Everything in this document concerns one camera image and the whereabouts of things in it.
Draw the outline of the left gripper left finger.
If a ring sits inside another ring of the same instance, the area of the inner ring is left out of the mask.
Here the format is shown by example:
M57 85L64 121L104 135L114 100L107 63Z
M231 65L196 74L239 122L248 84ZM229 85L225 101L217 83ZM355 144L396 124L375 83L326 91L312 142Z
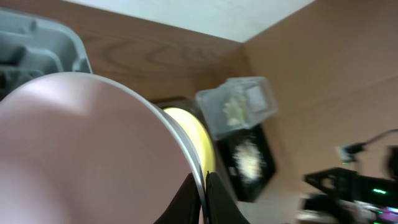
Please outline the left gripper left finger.
M193 174L187 175L165 212L154 224L198 224L200 197Z

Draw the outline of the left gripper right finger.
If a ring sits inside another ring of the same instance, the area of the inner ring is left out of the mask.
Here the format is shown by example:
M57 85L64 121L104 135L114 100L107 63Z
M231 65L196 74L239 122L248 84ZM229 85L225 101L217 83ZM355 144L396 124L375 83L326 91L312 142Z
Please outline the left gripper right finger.
M210 224L249 224L216 172L206 175L206 207Z

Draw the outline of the green snack wrapper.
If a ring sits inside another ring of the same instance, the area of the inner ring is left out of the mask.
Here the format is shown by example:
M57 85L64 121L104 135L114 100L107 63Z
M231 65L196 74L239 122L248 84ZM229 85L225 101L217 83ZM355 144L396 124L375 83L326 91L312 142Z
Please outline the green snack wrapper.
M246 122L246 100L243 96L233 95L224 104L223 113L228 126L242 125Z

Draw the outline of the white pink bowl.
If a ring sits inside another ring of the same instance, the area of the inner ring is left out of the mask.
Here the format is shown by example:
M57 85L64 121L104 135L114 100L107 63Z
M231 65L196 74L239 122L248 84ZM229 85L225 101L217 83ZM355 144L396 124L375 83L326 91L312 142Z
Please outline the white pink bowl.
M154 223L200 159L182 127L88 73L29 81L1 101L2 223Z

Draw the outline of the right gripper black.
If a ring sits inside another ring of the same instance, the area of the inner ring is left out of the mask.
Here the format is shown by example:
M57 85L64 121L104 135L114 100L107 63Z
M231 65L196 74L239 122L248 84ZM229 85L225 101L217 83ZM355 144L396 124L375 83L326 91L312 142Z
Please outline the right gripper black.
M352 202L359 222L397 223L397 182L334 167L303 180L332 198Z

